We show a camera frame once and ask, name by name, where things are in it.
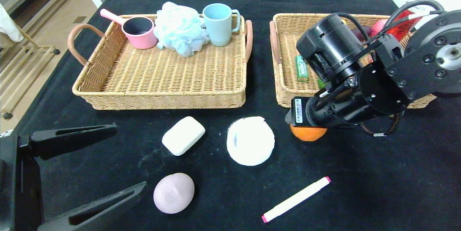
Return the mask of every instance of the green battery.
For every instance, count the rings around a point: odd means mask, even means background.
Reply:
[[[309,80],[308,66],[301,55],[296,55],[296,76],[298,81],[307,82]]]
[[[323,89],[323,87],[325,87],[321,79],[317,79],[317,84],[319,89]]]

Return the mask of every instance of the marker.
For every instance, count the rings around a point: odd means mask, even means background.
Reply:
[[[306,188],[303,188],[295,195],[291,196],[290,198],[287,198],[286,200],[282,201],[282,203],[278,204],[277,206],[275,206],[268,212],[264,213],[264,215],[261,216],[262,221],[264,221],[264,223],[267,223],[271,221],[272,219],[277,218],[278,216],[287,212],[294,206],[306,200],[308,197],[320,191],[323,187],[328,185],[330,182],[331,182],[330,178],[328,176],[325,176],[321,178],[320,180],[314,182],[313,184],[307,186]]]

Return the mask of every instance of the pink object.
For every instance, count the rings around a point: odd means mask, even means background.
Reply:
[[[100,12],[102,17],[108,18],[122,26],[122,32],[130,43],[139,49],[148,49],[157,44],[158,39],[153,34],[153,21],[147,17],[134,16],[124,19],[103,8]]]
[[[377,35],[378,32],[382,30],[382,28],[384,27],[386,22],[387,22],[387,19],[381,19],[380,21],[376,22],[372,26],[372,33],[371,33],[370,37],[374,37],[375,35]]]
[[[153,202],[161,212],[175,214],[189,206],[194,192],[194,181],[191,177],[178,172],[157,183],[153,191]]]

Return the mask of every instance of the black table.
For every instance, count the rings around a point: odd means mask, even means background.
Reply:
[[[115,14],[154,14],[166,1],[201,11],[209,3],[238,9],[254,27],[247,74],[247,102],[229,110],[96,111],[71,86],[82,66],[66,52],[15,131],[116,123],[119,133],[71,154],[40,161],[45,218],[147,180],[148,195],[107,230],[459,230],[461,229],[461,99],[436,99],[409,110],[395,134],[366,135],[360,128],[330,129],[316,142],[296,139],[276,103],[269,21],[276,13],[391,14],[391,0],[106,0]],[[109,20],[89,24],[105,31]],[[76,48],[89,57],[99,37],[82,32]],[[205,135],[175,157],[161,137],[193,116]],[[245,167],[226,151],[234,120],[263,116],[276,146],[267,162]],[[374,121],[382,129],[388,121]],[[167,215],[152,192],[164,176],[184,172],[196,184],[192,203]],[[268,224],[260,216],[306,185],[329,176],[332,183]]]

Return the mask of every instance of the white round sponge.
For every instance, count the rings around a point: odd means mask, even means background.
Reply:
[[[227,131],[227,151],[241,165],[263,163],[272,154],[274,144],[274,133],[260,116],[241,118]]]

